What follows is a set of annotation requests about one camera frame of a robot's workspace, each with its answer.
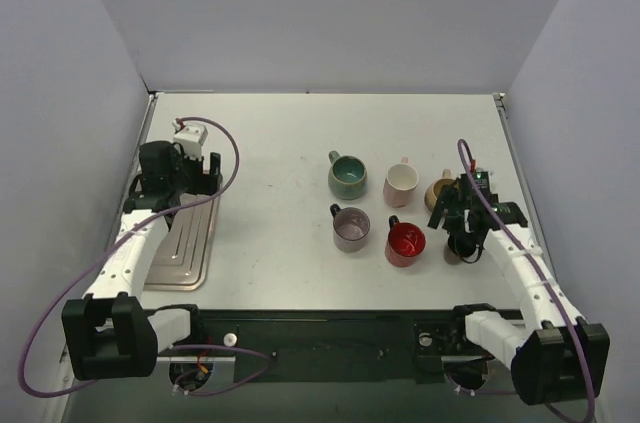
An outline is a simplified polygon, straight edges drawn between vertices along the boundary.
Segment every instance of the mug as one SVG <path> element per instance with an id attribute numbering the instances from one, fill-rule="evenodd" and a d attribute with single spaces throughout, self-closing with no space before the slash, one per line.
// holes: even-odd
<path id="1" fill-rule="evenodd" d="M 409 158 L 402 158 L 401 163 L 393 165 L 387 172 L 382 190 L 384 201 L 392 208 L 409 204 L 419 179 L 416 169 L 409 165 Z"/>
<path id="2" fill-rule="evenodd" d="M 412 223 L 401 223 L 397 216 L 389 218 L 389 236 L 384 254 L 393 266 L 406 268 L 413 265 L 427 246 L 427 238 Z"/>
<path id="3" fill-rule="evenodd" d="M 355 200 L 364 194 L 367 169 L 355 156 L 340 156 L 337 151 L 329 153 L 329 189 L 336 198 Z"/>
<path id="4" fill-rule="evenodd" d="M 371 222 L 367 214 L 358 208 L 341 209 L 331 205 L 333 216 L 333 242 L 340 251 L 353 253 L 367 243 Z"/>
<path id="5" fill-rule="evenodd" d="M 446 185 L 452 185 L 454 182 L 455 180 L 451 178 L 451 170 L 444 170 L 442 178 L 437 179 L 427 188 L 427 192 L 424 194 L 424 204 L 430 213 L 433 213 L 433 209 L 436 207 L 442 188 Z"/>

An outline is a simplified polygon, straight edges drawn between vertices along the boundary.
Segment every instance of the teal mug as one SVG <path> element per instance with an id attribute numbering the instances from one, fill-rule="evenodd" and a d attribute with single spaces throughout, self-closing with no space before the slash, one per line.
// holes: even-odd
<path id="1" fill-rule="evenodd" d="M 340 156 L 337 151 L 329 153 L 329 189 L 336 198 L 355 200 L 364 195 L 367 168 L 355 156 Z"/>

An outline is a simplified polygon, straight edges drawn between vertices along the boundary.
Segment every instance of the mug handle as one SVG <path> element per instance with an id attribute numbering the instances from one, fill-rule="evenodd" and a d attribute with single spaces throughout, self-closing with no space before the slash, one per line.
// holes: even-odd
<path id="1" fill-rule="evenodd" d="M 331 211 L 331 216 L 333 216 L 334 218 L 338 216 L 338 213 L 342 211 L 342 209 L 335 203 L 329 207 L 329 210 Z"/>
<path id="2" fill-rule="evenodd" d="M 329 152 L 329 161 L 331 162 L 332 165 L 336 162 L 338 158 L 340 158 L 340 153 L 338 153 L 337 151 Z"/>

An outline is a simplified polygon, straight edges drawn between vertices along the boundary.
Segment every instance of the white mug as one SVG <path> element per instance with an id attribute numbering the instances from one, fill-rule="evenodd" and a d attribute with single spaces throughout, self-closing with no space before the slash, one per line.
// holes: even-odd
<path id="1" fill-rule="evenodd" d="M 392 208 L 408 205 L 419 180 L 418 172 L 409 164 L 409 158 L 402 158 L 401 163 L 393 165 L 387 172 L 382 191 L 384 201 Z"/>

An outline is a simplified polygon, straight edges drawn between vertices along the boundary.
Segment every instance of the wall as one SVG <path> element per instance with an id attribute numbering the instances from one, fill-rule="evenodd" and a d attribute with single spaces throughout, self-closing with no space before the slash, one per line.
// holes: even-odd
<path id="1" fill-rule="evenodd" d="M 560 0 L 509 121 L 566 293 L 608 329 L 613 421 L 638 421 L 640 0 Z"/>
<path id="2" fill-rule="evenodd" d="M 32 423 L 44 402 L 17 386 L 20 347 L 107 243 L 147 96 L 99 0 L 0 8 L 0 419 Z M 32 351 L 32 386 L 50 388 L 62 348 L 57 312 Z"/>
<path id="3" fill-rule="evenodd" d="M 102 0 L 154 90 L 504 91 L 558 0 Z"/>

